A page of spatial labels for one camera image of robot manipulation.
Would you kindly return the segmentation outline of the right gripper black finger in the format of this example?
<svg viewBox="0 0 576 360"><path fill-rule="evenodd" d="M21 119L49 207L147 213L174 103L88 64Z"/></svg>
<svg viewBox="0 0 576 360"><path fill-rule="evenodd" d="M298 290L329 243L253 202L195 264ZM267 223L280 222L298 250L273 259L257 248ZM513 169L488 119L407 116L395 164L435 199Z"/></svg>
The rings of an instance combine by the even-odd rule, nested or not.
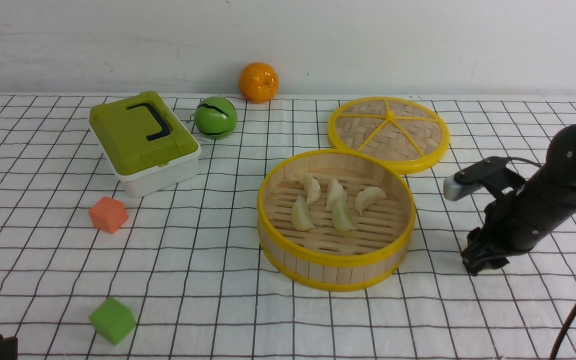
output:
<svg viewBox="0 0 576 360"><path fill-rule="evenodd" d="M483 272L496 271L501 268L500 257L478 257L471 253L461 253L462 265L470 276L478 276Z"/></svg>

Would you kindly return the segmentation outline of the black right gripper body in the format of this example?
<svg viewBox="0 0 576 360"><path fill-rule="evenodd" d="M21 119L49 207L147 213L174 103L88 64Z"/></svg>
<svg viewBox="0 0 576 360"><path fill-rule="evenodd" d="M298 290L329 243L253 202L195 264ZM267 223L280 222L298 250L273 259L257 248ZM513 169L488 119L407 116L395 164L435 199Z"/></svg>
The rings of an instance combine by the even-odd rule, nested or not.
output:
<svg viewBox="0 0 576 360"><path fill-rule="evenodd" d="M526 191L512 191L489 203L484 223L471 230L461 253L477 257L499 257L501 267L509 258L526 255L569 218L569 206L553 198Z"/></svg>

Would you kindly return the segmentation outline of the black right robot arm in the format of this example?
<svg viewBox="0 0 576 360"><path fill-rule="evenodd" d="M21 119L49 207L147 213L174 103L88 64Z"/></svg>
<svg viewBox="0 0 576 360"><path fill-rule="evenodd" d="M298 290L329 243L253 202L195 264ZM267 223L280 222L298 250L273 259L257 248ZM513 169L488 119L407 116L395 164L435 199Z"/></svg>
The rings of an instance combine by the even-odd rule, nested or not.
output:
<svg viewBox="0 0 576 360"><path fill-rule="evenodd" d="M446 199L456 201L486 189L493 202L484 208L482 226L471 230L461 252L475 276L525 255L576 214L576 125L551 140L544 164L528 179L507 167L510 157L491 156L458 171L444 182Z"/></svg>

